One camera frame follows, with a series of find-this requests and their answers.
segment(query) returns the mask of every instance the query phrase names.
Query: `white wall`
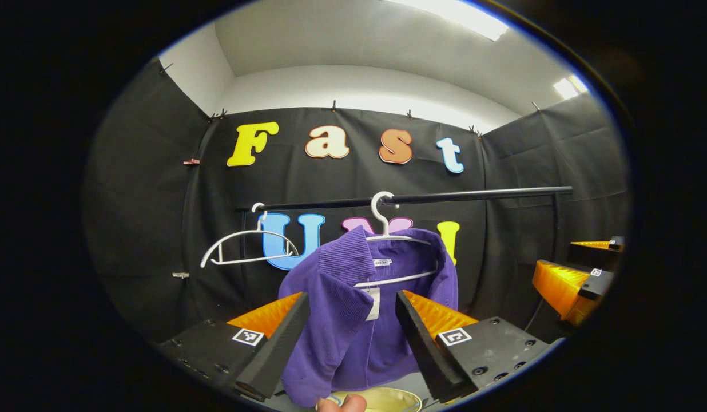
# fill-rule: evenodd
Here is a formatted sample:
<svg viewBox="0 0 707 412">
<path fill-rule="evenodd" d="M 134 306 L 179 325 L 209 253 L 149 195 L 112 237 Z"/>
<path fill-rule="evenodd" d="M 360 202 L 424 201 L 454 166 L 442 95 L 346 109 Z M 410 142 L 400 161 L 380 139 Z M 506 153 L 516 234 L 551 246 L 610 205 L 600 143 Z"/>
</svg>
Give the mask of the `white wall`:
<svg viewBox="0 0 707 412">
<path fill-rule="evenodd" d="M 207 115 L 221 112 L 219 101 L 234 73 L 219 45 L 214 23 L 178 40 L 164 50 L 160 63 L 178 87 Z"/>
<path fill-rule="evenodd" d="M 406 114 L 486 133 L 521 116 L 452 84 L 364 66 L 300 66 L 234 78 L 215 112 L 331 107 Z"/>
</svg>

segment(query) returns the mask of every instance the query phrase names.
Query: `letter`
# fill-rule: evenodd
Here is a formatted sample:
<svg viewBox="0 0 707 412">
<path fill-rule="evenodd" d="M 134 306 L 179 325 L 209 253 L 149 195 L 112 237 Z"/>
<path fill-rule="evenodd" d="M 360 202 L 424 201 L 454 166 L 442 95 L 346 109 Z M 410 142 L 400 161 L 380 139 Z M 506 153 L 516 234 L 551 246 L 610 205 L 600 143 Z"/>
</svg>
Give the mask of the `letter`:
<svg viewBox="0 0 707 412">
<path fill-rule="evenodd" d="M 405 164 L 412 159 L 412 136 L 406 130 L 388 129 L 382 133 L 379 157 L 387 163 Z"/>
<path fill-rule="evenodd" d="M 288 226 L 288 223 L 290 223 L 290 216 L 283 213 L 268 213 L 267 219 L 262 221 L 262 230 L 268 230 L 284 236 L 285 226 Z M 301 252 L 300 245 L 295 245 L 298 248 L 298 252 L 301 252 L 300 256 L 286 256 L 268 260 L 275 268 L 291 271 L 320 246 L 320 225 L 325 223 L 325 218 L 322 215 L 306 213 L 300 215 L 298 223 L 304 228 L 304 251 Z M 262 249 L 265 256 L 285 255 L 285 239 L 263 233 Z"/>
<path fill-rule="evenodd" d="M 413 221 L 409 218 L 393 218 L 392 220 L 390 220 L 390 233 L 404 229 L 411 229 L 412 224 Z M 351 232 L 351 230 L 356 229 L 356 227 L 363 226 L 366 232 L 375 235 L 374 228 L 371 227 L 369 219 L 366 218 L 344 219 L 341 223 L 341 226 L 346 229 L 346 232 Z"/>
<path fill-rule="evenodd" d="M 450 172 L 462 173 L 463 170 L 466 169 L 463 164 L 459 163 L 458 159 L 456 159 L 455 157 L 456 153 L 460 153 L 460 146 L 456 146 L 452 142 L 451 138 L 446 137 L 442 140 L 439 140 L 435 144 L 438 148 L 443 149 L 443 160 L 445 160 L 445 167 L 447 167 Z"/>
<path fill-rule="evenodd" d="M 312 140 L 305 146 L 305 152 L 310 157 L 340 159 L 351 151 L 346 147 L 346 132 L 338 126 L 320 126 L 310 130 L 310 137 Z"/>
<path fill-rule="evenodd" d="M 442 221 L 438 223 L 438 232 L 445 243 L 445 250 L 452 259 L 452 263 L 456 264 L 455 260 L 455 233 L 460 230 L 460 224 L 453 221 Z"/>
<path fill-rule="evenodd" d="M 255 152 L 261 152 L 267 145 L 267 133 L 277 134 L 280 126 L 277 122 L 256 123 L 253 125 L 241 125 L 236 128 L 239 137 L 236 138 L 234 152 L 226 161 L 227 166 L 249 166 L 255 162 L 252 156 L 252 148 Z"/>
</svg>

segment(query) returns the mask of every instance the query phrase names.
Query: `hand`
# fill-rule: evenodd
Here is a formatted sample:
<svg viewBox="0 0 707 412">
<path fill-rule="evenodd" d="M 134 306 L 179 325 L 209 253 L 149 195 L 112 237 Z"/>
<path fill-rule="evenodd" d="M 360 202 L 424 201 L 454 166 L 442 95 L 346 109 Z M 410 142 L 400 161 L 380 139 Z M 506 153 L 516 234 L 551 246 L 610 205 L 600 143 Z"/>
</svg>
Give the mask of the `hand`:
<svg viewBox="0 0 707 412">
<path fill-rule="evenodd" d="M 366 410 L 366 399 L 361 395 L 350 394 L 343 400 L 343 405 L 338 406 L 330 399 L 319 399 L 317 401 L 317 412 L 364 412 Z"/>
</svg>

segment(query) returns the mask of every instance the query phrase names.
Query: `ceiling light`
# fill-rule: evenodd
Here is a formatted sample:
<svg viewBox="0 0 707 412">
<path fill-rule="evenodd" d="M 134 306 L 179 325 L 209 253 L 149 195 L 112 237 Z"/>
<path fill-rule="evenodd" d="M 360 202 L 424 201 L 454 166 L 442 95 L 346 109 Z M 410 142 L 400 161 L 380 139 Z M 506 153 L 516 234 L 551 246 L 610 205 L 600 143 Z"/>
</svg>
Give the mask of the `ceiling light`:
<svg viewBox="0 0 707 412">
<path fill-rule="evenodd" d="M 562 95 L 562 98 L 565 100 L 571 99 L 579 94 L 578 89 L 576 89 L 575 86 L 573 86 L 573 84 L 565 78 L 555 83 L 554 88 L 557 89 L 557 91 Z"/>
<path fill-rule="evenodd" d="M 400 3 L 419 10 L 429 11 L 453 23 L 458 23 L 466 29 L 490 39 L 497 41 L 503 33 L 506 33 L 508 26 L 496 18 L 493 18 L 484 11 L 478 10 L 470 3 L 459 0 L 387 0 L 392 3 Z"/>
<path fill-rule="evenodd" d="M 578 78 L 578 76 L 572 75 L 567 78 L 567 80 L 570 81 L 570 83 L 575 86 L 576 89 L 578 89 L 578 92 L 584 93 L 587 91 L 587 87 L 585 84 Z"/>
</svg>

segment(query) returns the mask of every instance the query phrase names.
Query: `hanger hook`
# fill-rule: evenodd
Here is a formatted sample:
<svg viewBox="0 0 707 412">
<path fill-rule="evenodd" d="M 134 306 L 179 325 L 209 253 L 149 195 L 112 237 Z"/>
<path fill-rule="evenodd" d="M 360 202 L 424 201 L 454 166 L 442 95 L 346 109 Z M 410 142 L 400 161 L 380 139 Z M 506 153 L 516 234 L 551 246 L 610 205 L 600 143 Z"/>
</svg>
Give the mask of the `hanger hook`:
<svg viewBox="0 0 707 412">
<path fill-rule="evenodd" d="M 264 203 L 254 203 L 252 206 L 252 213 L 257 211 L 257 207 L 259 206 L 264 206 Z M 261 230 L 260 228 L 262 227 L 262 222 L 267 219 L 267 211 L 264 211 L 264 214 L 262 215 L 261 218 L 257 219 L 257 230 Z"/>
<path fill-rule="evenodd" d="M 384 236 L 389 236 L 389 235 L 390 235 L 390 222 L 387 221 L 387 218 L 385 218 L 384 216 L 382 216 L 382 214 L 379 213 L 379 211 L 376 209 L 376 206 L 377 206 L 377 204 L 379 203 L 379 199 L 381 199 L 382 197 L 385 197 L 385 196 L 386 196 L 386 197 L 389 197 L 389 198 L 394 197 L 394 195 L 392 194 L 392 192 L 380 191 L 379 193 L 377 193 L 376 195 L 374 195 L 374 197 L 371 198 L 371 213 L 374 214 L 374 217 L 375 217 L 377 220 L 379 220 L 380 222 L 382 222 L 382 224 L 383 224 L 383 226 L 384 226 L 383 235 L 384 235 Z"/>
</svg>

